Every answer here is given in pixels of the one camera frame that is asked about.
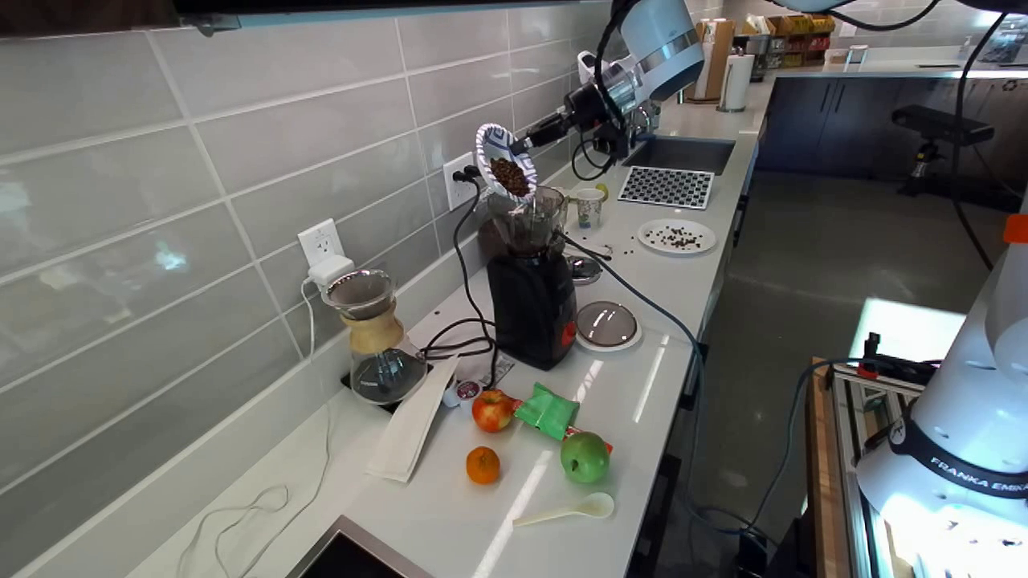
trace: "green apple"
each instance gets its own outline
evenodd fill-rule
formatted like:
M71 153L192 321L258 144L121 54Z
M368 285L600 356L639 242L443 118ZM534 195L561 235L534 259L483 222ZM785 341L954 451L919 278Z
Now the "green apple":
M597 435L580 431L560 445L560 463L575 485L600 485L606 479L606 445Z

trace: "cabinet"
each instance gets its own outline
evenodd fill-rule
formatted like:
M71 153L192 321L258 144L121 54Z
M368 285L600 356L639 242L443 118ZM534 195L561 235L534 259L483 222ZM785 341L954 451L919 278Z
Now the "cabinet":
M923 139L894 126L894 111L933 107L952 112L954 101L959 81L779 81L763 170L903 181L917 165ZM1007 182L1026 188L1028 81L970 81L963 115L996 128L996 139L980 144L980 152ZM935 170L947 170L952 148L943 144L943 153ZM989 181L989 170L973 152L963 152L960 178Z
M874 178L901 81L779 81L766 170Z
M1028 81L989 81L989 92L983 97L980 118L996 128L993 141L983 141L980 152L989 158L1000 181L1011 188L1026 188L1028 178Z

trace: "orange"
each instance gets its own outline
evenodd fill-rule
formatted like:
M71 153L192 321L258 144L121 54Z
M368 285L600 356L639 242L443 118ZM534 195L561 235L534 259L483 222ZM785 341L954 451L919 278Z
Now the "orange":
M463 470L477 485L495 485L504 474L500 455L495 455L491 448L468 451L468 455L463 458Z

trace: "white container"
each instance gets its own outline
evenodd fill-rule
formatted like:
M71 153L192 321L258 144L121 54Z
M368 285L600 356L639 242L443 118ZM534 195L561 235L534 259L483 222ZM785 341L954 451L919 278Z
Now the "white container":
M721 112L741 112L747 111L747 92L753 81L753 54L730 54L725 61L725 77L721 81Z

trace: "dark floor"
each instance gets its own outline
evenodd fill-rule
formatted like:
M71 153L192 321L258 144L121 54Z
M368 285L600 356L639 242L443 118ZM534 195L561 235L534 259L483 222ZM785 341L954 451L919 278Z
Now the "dark floor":
M967 211L1000 254L1004 214ZM734 575L736 539L694 525L685 483L702 504L755 513L788 448L788 408L803 362L848 355L867 297L967 313L983 278L952 203L939 195L898 195L894 182L758 173L711 325L698 455L680 472L658 575ZM694 419L674 427L673 454L687 455ZM758 519L773 539L807 496L803 404L791 455Z

